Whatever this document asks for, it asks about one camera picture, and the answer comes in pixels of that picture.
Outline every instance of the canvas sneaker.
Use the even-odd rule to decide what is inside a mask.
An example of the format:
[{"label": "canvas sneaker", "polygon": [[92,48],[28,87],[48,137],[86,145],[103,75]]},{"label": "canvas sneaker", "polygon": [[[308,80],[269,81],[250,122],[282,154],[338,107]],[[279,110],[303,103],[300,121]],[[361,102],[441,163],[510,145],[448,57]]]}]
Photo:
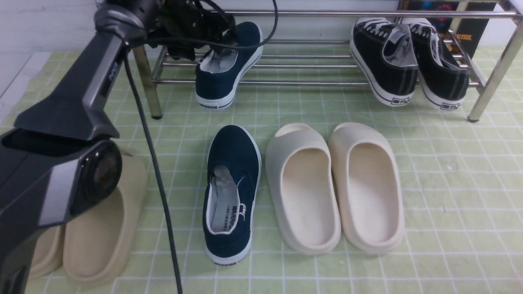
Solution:
[{"label": "canvas sneaker", "polygon": [[[237,45],[252,46],[263,41],[262,30],[247,21],[236,26]],[[208,51],[196,66],[196,101],[212,109],[228,108],[245,72],[262,57],[263,46],[252,50]]]},{"label": "canvas sneaker", "polygon": [[425,97],[435,108],[458,109],[469,86],[469,71],[459,67],[426,18],[401,18],[398,22],[410,28]]},{"label": "canvas sneaker", "polygon": [[234,265],[251,249],[261,166],[258,146],[244,128],[226,126],[214,137],[207,163],[203,231],[207,255],[218,265]]},{"label": "canvas sneaker", "polygon": [[380,102],[403,106],[411,100],[418,66],[408,26],[382,17],[358,18],[350,49]]}]

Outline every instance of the black cable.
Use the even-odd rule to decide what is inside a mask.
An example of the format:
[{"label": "black cable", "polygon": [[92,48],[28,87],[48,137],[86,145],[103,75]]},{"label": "black cable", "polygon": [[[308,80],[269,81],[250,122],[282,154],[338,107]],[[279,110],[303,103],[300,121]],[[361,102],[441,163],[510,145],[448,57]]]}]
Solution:
[{"label": "black cable", "polygon": [[178,290],[177,293],[183,294],[183,290],[181,287],[180,268],[178,266],[178,257],[176,256],[176,248],[174,245],[173,225],[171,224],[170,220],[169,206],[167,203],[167,197],[165,196],[165,189],[160,174],[160,166],[158,165],[158,159],[156,158],[156,152],[154,151],[153,140],[151,139],[151,133],[149,133],[149,127],[145,119],[142,101],[140,100],[140,96],[138,95],[138,91],[136,90],[134,79],[132,78],[131,67],[129,66],[129,59],[127,58],[127,53],[123,57],[123,63],[125,64],[127,78],[129,79],[129,84],[131,85],[132,93],[134,95],[134,99],[136,100],[138,114],[140,115],[140,119],[142,120],[143,132],[145,133],[145,139],[147,140],[147,145],[149,146],[149,150],[151,151],[151,159],[154,166],[154,173],[156,174],[158,188],[160,189],[160,197],[162,198],[162,205],[165,213],[165,222],[167,223],[167,234],[169,236],[170,255],[173,259],[174,277],[176,279],[176,288]]},{"label": "black cable", "polygon": [[224,44],[220,44],[220,43],[216,43],[216,42],[211,42],[211,41],[206,41],[206,40],[199,40],[199,39],[192,39],[192,38],[164,37],[164,38],[153,38],[153,39],[143,40],[143,41],[131,44],[130,47],[134,48],[134,47],[138,47],[138,46],[145,45],[147,43],[152,43],[152,42],[155,42],[155,43],[158,43],[158,44],[162,44],[162,45],[167,45],[167,46],[169,45],[169,42],[187,42],[187,43],[212,45],[212,46],[215,46],[215,47],[231,49],[231,50],[237,50],[237,51],[256,49],[258,47],[261,47],[261,46],[265,45],[273,37],[274,33],[276,32],[276,28],[278,27],[278,5],[276,4],[276,0],[272,0],[272,4],[274,5],[274,24],[272,26],[272,30],[271,30],[269,36],[267,36],[267,38],[265,40],[263,40],[262,42],[260,42],[260,43],[258,43],[256,45],[251,45],[251,46],[231,46],[231,45],[224,45]]}]

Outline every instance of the shoe rack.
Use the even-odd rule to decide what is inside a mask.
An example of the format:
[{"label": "shoe rack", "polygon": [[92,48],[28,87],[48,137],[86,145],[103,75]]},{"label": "shoe rack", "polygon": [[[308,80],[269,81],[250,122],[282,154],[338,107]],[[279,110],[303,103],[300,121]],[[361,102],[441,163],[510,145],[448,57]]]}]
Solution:
[{"label": "shoe rack", "polygon": [[[501,0],[467,0],[466,2],[500,2]],[[320,11],[320,10],[282,10],[279,11],[279,17],[426,17],[426,18],[476,18],[476,19],[491,19],[491,18],[508,18],[512,19],[516,24],[516,29],[512,34],[505,50],[501,54],[499,60],[497,61],[496,66],[494,67],[489,78],[485,78],[479,73],[478,69],[471,62],[469,56],[465,53],[460,41],[456,37],[456,34],[449,30],[447,34],[445,43],[450,44],[454,43],[459,48],[459,54],[454,54],[454,58],[460,63],[461,67],[466,67],[470,71],[470,82],[469,88],[475,88],[479,97],[477,98],[474,107],[468,115],[469,122],[479,121],[481,114],[485,110],[486,106],[493,97],[496,89],[498,88],[500,82],[502,81],[505,73],[507,72],[510,64],[514,60],[516,54],[519,52],[521,45],[523,44],[523,16],[519,12],[521,8],[511,11],[502,11],[502,12],[474,12],[474,11],[412,11],[412,10],[396,10],[390,12],[382,11]],[[256,17],[274,17],[274,12],[272,10],[230,10],[228,13],[232,13],[235,16],[256,16]],[[282,40],[282,39],[272,39],[270,40],[271,44],[286,44],[290,46],[296,45],[322,45],[322,46],[332,46],[332,45],[346,45],[347,52],[350,52],[348,47],[348,40]],[[163,47],[161,49],[160,55],[154,65],[153,70],[151,71],[149,66],[149,61],[147,60],[147,55],[145,53],[144,47],[137,47],[133,49],[138,70],[140,73],[140,78],[142,80],[145,95],[147,102],[149,104],[149,109],[151,110],[151,116],[154,119],[160,119],[162,117],[162,109],[160,103],[158,102],[158,95],[156,93],[156,85],[158,84],[189,84],[194,83],[194,80],[190,79],[179,79],[179,78],[162,78],[162,70],[165,67],[177,66],[177,67],[189,67],[195,66],[196,62],[184,62],[184,61],[174,61],[168,58],[167,48]],[[196,55],[196,59],[199,60],[201,54]],[[311,60],[310,65],[304,64],[257,64],[254,65],[254,68],[257,69],[295,69],[295,70],[322,70],[322,69],[354,69],[359,70],[357,65],[344,64],[344,65],[333,65],[332,63],[326,64],[327,60],[346,60],[352,59],[349,54],[343,55],[288,55],[288,54],[264,54],[262,59],[266,60]],[[240,84],[247,85],[265,85],[265,86],[337,86],[337,87],[365,87],[368,86],[367,81],[346,81],[346,82],[337,82],[337,81],[282,81],[282,80],[241,80]]]}]

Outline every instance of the slide sandal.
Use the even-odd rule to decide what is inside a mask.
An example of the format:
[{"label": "slide sandal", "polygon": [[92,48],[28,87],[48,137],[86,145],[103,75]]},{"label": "slide sandal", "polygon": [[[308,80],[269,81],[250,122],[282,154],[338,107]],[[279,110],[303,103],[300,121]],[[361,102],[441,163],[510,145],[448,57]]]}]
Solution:
[{"label": "slide sandal", "polygon": [[392,149],[371,127],[346,122],[328,141],[347,239],[363,251],[389,252],[401,243],[405,220]]},{"label": "slide sandal", "polygon": [[38,237],[29,271],[30,279],[45,276],[62,264],[64,232],[65,228],[61,225],[49,228]]},{"label": "slide sandal", "polygon": [[331,251],[342,229],[323,137],[301,123],[282,127],[269,142],[265,168],[283,239],[304,254]]},{"label": "slide sandal", "polygon": [[99,205],[67,224],[63,265],[80,285],[114,280],[131,255],[147,192],[147,169],[140,158],[122,151],[122,175],[116,190]]}]

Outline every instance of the beige slide sandal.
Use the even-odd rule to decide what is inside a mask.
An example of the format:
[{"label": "beige slide sandal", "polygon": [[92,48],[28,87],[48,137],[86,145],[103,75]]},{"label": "beige slide sandal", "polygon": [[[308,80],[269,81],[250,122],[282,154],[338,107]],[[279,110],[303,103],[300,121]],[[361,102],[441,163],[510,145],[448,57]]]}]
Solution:
[{"label": "beige slide sandal", "polygon": [[405,220],[400,177],[386,138],[346,122],[334,129],[328,147],[347,239],[368,253],[391,251],[402,241]]},{"label": "beige slide sandal", "polygon": [[287,244],[304,254],[331,251],[342,229],[323,137],[301,123],[282,127],[269,142],[265,169]]},{"label": "beige slide sandal", "polygon": [[64,232],[62,225],[52,227],[38,238],[29,271],[30,279],[45,276],[62,264]]},{"label": "beige slide sandal", "polygon": [[140,158],[125,154],[116,190],[66,226],[63,265],[80,285],[114,280],[129,260],[147,192],[147,169]]}]

